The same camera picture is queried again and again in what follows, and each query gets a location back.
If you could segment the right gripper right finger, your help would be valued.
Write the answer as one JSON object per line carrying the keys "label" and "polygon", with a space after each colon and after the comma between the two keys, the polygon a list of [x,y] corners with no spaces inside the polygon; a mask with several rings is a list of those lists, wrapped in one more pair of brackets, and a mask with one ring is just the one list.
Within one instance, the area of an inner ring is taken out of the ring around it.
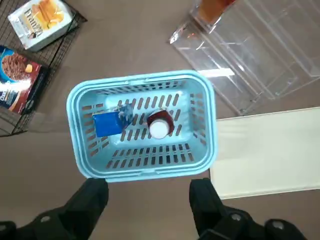
{"label": "right gripper right finger", "polygon": [[263,225],[243,210],[223,204],[211,180],[193,179],[189,203],[200,240],[305,240],[291,222],[269,219]]}

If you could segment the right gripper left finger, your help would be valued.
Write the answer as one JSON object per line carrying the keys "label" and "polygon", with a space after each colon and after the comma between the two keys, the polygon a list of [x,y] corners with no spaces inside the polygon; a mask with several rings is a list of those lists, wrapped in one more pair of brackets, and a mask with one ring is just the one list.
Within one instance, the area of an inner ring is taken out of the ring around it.
{"label": "right gripper left finger", "polygon": [[88,178],[67,203],[39,214],[17,227],[0,222],[2,240],[88,240],[108,204],[109,186],[102,178]]}

